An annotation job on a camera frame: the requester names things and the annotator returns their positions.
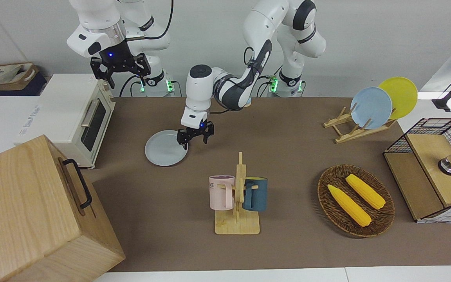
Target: green indicator light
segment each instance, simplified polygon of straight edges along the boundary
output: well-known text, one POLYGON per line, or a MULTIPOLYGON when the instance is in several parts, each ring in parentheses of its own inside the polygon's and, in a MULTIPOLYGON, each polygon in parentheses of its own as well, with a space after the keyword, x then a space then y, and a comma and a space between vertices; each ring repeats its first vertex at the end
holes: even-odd
POLYGON ((271 92, 276 92, 276 89, 278 89, 278 79, 273 78, 271 82, 271 92))
POLYGON ((169 80, 166 80, 166 88, 168 89, 168 92, 173 91, 173 84, 169 80))

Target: corn cob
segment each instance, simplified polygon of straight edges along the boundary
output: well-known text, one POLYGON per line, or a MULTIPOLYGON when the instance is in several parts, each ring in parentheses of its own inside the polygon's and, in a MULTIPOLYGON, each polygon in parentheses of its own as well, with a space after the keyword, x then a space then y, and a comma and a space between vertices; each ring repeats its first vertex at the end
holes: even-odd
POLYGON ((346 177, 346 182, 374 209, 378 210, 384 207, 384 198, 356 175, 350 174, 346 177))
POLYGON ((349 214, 356 223, 361 227, 368 226, 372 222, 372 218, 354 202, 347 194, 341 189, 328 184, 328 190, 331 195, 337 201, 337 203, 349 214))

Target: oven door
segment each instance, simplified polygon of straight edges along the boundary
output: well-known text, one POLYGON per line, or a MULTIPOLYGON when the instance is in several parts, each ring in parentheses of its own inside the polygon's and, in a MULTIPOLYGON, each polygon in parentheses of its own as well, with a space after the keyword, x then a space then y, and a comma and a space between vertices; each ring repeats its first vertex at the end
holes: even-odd
POLYGON ((78 140, 78 148, 83 155, 89 156, 90 163, 81 164, 81 166, 94 165, 98 149, 102 143, 107 124, 112 114, 111 108, 100 91, 99 95, 95 95, 94 97, 81 122, 82 132, 78 140))

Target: wooden box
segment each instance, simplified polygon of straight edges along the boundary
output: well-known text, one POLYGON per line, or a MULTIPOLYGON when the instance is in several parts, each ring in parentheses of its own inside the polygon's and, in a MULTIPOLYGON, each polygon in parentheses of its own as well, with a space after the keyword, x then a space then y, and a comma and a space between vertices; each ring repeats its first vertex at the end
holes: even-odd
POLYGON ((45 136, 0 154, 0 281, 92 281, 125 258, 92 184, 64 161, 45 136))
MULTIPOLYGON (((451 175, 438 168, 438 161, 451 154, 451 145, 438 134, 406 134, 406 141, 412 152, 386 152, 384 156, 413 219, 426 220, 443 213, 448 217, 451 175)), ((451 222, 451 216, 436 222, 451 222)))

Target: oven window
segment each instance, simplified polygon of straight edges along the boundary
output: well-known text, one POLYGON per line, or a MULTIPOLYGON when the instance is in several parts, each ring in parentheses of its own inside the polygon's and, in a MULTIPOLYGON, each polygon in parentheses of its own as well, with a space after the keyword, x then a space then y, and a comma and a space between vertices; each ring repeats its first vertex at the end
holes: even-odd
POLYGON ((102 104, 102 102, 100 102, 99 106, 97 107, 97 111, 95 111, 95 114, 93 115, 93 120, 92 123, 90 124, 90 127, 86 127, 85 130, 83 131, 83 135, 81 136, 81 142, 86 146, 86 148, 90 152, 93 149, 93 144, 95 144, 95 140, 97 139, 104 117, 105 117, 105 107, 102 104))

